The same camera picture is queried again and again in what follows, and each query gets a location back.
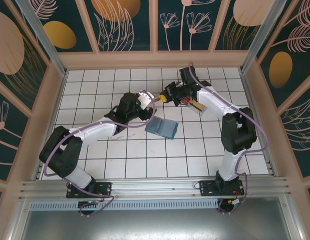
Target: leaf drawing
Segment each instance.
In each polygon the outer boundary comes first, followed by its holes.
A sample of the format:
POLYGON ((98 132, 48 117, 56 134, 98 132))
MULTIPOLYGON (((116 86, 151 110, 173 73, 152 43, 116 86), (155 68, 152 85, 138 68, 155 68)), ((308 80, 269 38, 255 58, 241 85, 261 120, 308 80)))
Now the leaf drawing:
POLYGON ((96 4, 103 16, 94 13, 99 25, 98 46, 101 51, 130 51, 134 42, 134 27, 128 11, 118 1, 118 10, 110 0, 103 3, 97 0, 96 4))
POLYGON ((299 25, 295 27, 288 39, 274 43, 272 47, 285 42, 287 42, 289 51, 305 53, 306 49, 310 48, 310 26, 299 25))
POLYGON ((36 16, 43 20, 48 20, 58 7, 56 0, 29 0, 29 2, 36 16))
POLYGON ((298 22, 303 26, 310 25, 310 0, 303 0, 299 7, 298 14, 287 21, 284 26, 289 24, 295 18, 297 18, 298 22))
POLYGON ((293 150, 310 150, 310 98, 299 106, 287 109, 282 122, 293 150))

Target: purple cable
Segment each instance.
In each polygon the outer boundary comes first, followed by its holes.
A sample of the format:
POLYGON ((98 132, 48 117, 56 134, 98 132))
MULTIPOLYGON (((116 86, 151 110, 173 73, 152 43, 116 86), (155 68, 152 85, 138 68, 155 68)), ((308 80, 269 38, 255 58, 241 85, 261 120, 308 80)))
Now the purple cable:
POLYGON ((242 157, 245 155, 245 154, 248 154, 248 153, 256 153, 256 152, 262 152, 264 150, 266 150, 269 146, 269 141, 268 141, 268 138, 267 138, 267 135, 264 131, 264 129, 254 120, 252 119, 250 116, 248 116, 247 114, 243 113, 241 110, 235 108, 232 104, 229 104, 226 100, 224 100, 217 92, 215 91, 211 91, 209 88, 205 87, 203 84, 200 83, 200 81, 198 81, 194 74, 192 73, 191 71, 191 66, 194 66, 194 63, 193 62, 190 62, 189 65, 188 65, 188 69, 189 69, 189 72, 190 72, 190 75, 191 77, 193 78, 193 80, 198 84, 200 85, 203 89, 205 89, 206 91, 208 91, 209 93, 213 94, 215 97, 217 97, 219 100, 221 100, 224 104, 226 104, 228 107, 230 107, 231 109, 235 110, 236 112, 240 113, 242 116, 246 117, 248 120, 250 120, 259 130, 260 132, 263 134, 264 138, 265 138, 265 146, 261 149, 258 149, 258 150, 246 150, 246 151, 243 151, 241 153, 241 155, 239 156, 237 162, 236 162, 236 165, 235 165, 235 173, 238 175, 238 176, 245 176, 245 195, 244 195, 244 200, 246 199, 246 196, 247 196, 247 190, 248 190, 248 181, 247 181, 247 174, 245 172, 243 173, 238 173, 237 170, 238 170, 238 166, 239 166, 239 163, 240 163, 240 160, 242 159, 242 157))
MULTIPOLYGON (((83 128, 81 128, 81 129, 79 129, 79 130, 76 130, 76 131, 74 131, 74 132, 68 134, 68 135, 65 136, 59 143, 57 143, 57 145, 55 146, 55 148, 51 151, 49 157, 47 158, 47 160, 46 160, 46 162, 45 162, 45 166, 44 166, 44 175, 47 176, 47 177, 57 175, 57 174, 55 174, 55 173, 52 173, 52 174, 48 174, 48 173, 47 173, 47 167, 48 167, 49 162, 51 161, 53 155, 56 153, 56 151, 58 150, 58 148, 59 148, 68 138, 70 138, 71 136, 73 136, 73 135, 75 135, 75 134, 77 134, 77 133, 79 133, 79 132, 81 132, 81 131, 83 131, 83 130, 85 130, 85 129, 88 129, 88 128, 93 127, 93 126, 96 126, 96 125, 101 125, 101 124, 116 124, 116 125, 119 125, 119 126, 122 126, 122 127, 134 128, 134 129, 135 129, 135 128, 141 128, 141 127, 147 125, 147 124, 154 118, 156 106, 155 106, 154 99, 153 99, 146 91, 141 91, 141 92, 142 92, 142 93, 145 93, 145 94, 150 98, 150 101, 151 101, 151 103, 152 103, 152 105, 153 105, 153 112, 152 112, 152 114, 151 114, 151 116, 150 116, 150 118, 149 118, 148 121, 146 121, 145 123, 140 124, 140 125, 127 125, 127 124, 122 124, 122 123, 119 123, 119 122, 108 121, 108 120, 107 120, 107 121, 103 121, 103 122, 97 121, 97 122, 93 122, 93 123, 91 123, 91 124, 88 124, 88 125, 84 126, 83 128)), ((112 196, 112 195, 99 195, 99 194, 94 194, 94 193, 85 191, 85 190, 81 189, 80 187, 78 187, 76 184, 71 183, 68 179, 66 179, 66 178, 64 178, 64 179, 67 180, 67 182, 69 182, 70 184, 72 184, 72 185, 73 185, 75 188, 77 188, 79 191, 81 191, 81 192, 83 192, 83 193, 85 193, 85 194, 88 194, 88 195, 91 195, 91 196, 94 196, 94 197, 98 197, 98 198, 112 198, 112 199, 111 199, 107 204, 105 204, 101 209, 99 209, 98 211, 95 211, 95 212, 93 212, 92 214, 90 214, 90 215, 92 215, 92 216, 95 215, 95 214, 100 213, 100 212, 101 212, 103 209, 105 209, 105 208, 114 200, 114 198, 115 198, 115 197, 112 196)), ((85 216, 85 215, 82 214, 82 208, 85 207, 85 206, 88 206, 88 205, 93 205, 93 204, 95 204, 95 203, 88 203, 88 204, 85 204, 85 205, 81 206, 81 208, 79 209, 79 212, 80 212, 81 216, 85 216)))

